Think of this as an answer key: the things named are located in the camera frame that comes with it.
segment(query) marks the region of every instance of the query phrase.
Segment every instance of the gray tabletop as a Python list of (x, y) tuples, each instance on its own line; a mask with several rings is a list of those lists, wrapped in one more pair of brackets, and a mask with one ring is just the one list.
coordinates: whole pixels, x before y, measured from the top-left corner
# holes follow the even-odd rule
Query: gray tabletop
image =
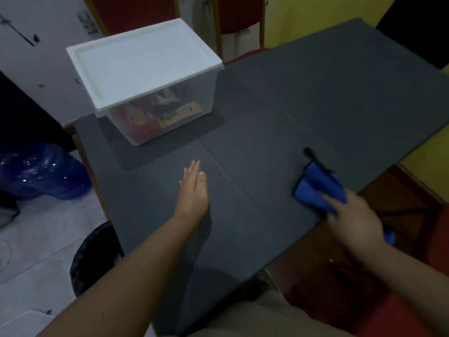
[(359, 19), (227, 65), (212, 113), (139, 147), (107, 118), (76, 129), (126, 254), (174, 209), (192, 159), (210, 217), (154, 318), (181, 333), (317, 224), (292, 197), (312, 147), (361, 190), (449, 120), (449, 78)]

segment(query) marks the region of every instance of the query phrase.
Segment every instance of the finger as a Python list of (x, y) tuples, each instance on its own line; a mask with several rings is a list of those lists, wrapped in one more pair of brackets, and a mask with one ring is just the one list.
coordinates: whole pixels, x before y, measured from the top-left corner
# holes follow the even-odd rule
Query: finger
[(195, 191), (200, 191), (207, 195), (207, 176), (205, 172), (198, 173), (198, 180)]
[(334, 214), (327, 215), (327, 224), (333, 230), (337, 227), (337, 217)]
[(186, 185), (189, 190), (195, 190), (196, 182), (198, 179), (198, 173), (199, 173), (199, 166), (201, 162), (197, 161), (193, 167), (192, 170), (190, 170), (187, 174), (187, 177), (185, 179)]
[(195, 161), (190, 162), (190, 167), (188, 168), (187, 173), (192, 171), (192, 168), (194, 167), (194, 165), (195, 165)]
[(334, 207), (334, 209), (336, 211), (340, 211), (342, 209), (344, 209), (344, 203), (340, 202), (337, 199), (334, 199), (333, 197), (330, 197), (328, 194), (321, 194), (321, 196), (323, 197), (324, 200), (326, 200), (326, 202), (328, 204), (330, 204), (332, 207)]

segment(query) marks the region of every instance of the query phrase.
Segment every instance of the plastic storage box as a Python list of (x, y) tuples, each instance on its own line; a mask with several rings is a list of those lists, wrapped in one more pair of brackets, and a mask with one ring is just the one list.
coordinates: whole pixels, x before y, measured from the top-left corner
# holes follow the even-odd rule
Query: plastic storage box
[(97, 108), (137, 146), (212, 111), (221, 59), (181, 19), (67, 48)]

